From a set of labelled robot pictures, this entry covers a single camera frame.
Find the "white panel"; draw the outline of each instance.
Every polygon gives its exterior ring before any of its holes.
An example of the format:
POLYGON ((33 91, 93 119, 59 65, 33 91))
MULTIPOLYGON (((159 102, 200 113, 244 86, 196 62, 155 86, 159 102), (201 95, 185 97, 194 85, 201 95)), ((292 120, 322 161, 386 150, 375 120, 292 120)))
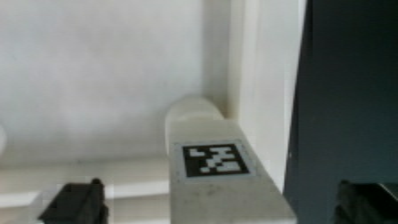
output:
POLYGON ((281 191, 304 6, 306 0, 235 0, 232 12, 230 117, 281 191))
POLYGON ((228 0, 4 0, 2 165, 162 153, 171 103, 226 104, 228 38, 228 0))

